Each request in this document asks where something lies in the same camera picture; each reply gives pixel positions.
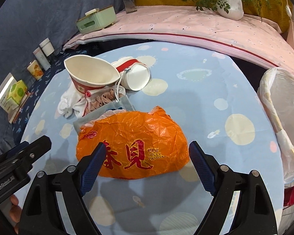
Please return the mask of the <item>person's left hand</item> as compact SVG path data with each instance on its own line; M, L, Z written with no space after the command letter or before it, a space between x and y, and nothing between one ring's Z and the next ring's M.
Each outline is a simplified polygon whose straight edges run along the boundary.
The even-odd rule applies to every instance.
M9 216L12 219L12 221L15 222L14 230L18 234L22 209L19 206L19 200L15 195L11 195L10 201L11 201L12 207L9 211Z

